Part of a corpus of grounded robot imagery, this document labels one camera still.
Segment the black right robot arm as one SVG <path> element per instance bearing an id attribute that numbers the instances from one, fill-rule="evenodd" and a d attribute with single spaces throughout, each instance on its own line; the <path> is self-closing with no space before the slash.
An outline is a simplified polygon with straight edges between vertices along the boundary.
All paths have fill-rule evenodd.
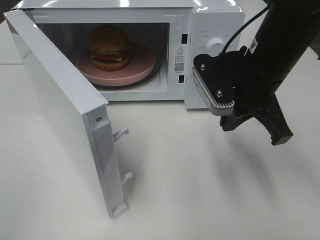
<path id="1" fill-rule="evenodd" d="M 223 131 L 233 131 L 255 118 L 269 132 L 274 146 L 293 136 L 276 91 L 319 30 L 318 0 L 273 0 L 251 46 L 219 55 L 234 64 L 228 83 L 235 90 L 235 106 L 232 114 L 220 119 Z"/>

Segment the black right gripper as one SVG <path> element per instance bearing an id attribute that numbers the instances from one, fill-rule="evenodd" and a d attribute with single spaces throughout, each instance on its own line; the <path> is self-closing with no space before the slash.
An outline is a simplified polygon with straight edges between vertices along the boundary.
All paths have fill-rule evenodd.
<path id="1" fill-rule="evenodd" d="M 287 143 L 294 135 L 290 130 L 275 92 L 278 88 L 276 58 L 270 50 L 247 49 L 231 52 L 236 78 L 235 109 L 230 115 L 220 117 L 224 132 L 235 130 L 253 116 L 270 134 L 273 146 Z"/>

